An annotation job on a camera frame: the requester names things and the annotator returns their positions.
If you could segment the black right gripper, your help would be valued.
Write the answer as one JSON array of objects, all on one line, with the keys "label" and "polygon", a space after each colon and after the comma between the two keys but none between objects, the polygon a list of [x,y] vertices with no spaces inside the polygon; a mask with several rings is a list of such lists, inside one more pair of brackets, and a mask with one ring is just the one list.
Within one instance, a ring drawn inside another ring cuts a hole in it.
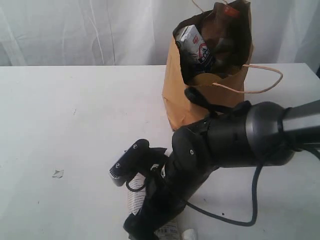
[{"label": "black right gripper", "polygon": [[123,224],[130,240],[156,240],[158,230],[173,220],[186,207],[190,198],[190,172],[181,169],[151,170],[145,178],[145,198],[142,207],[131,213]]}]

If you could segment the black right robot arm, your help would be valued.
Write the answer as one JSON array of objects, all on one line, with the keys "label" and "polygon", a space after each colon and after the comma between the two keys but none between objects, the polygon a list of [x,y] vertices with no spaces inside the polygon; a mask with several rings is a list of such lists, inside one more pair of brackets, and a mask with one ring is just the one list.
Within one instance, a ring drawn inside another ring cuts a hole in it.
[{"label": "black right robot arm", "polygon": [[145,176],[145,197],[124,229],[131,240],[155,240],[156,231],[179,215],[190,197],[219,168],[254,167],[250,221],[208,217],[242,227],[256,223],[257,185],[263,167],[283,166],[295,152],[320,155],[320,103],[284,108],[274,102],[244,101],[227,113],[180,127],[172,136],[172,153],[137,140],[125,155],[132,170]]}]

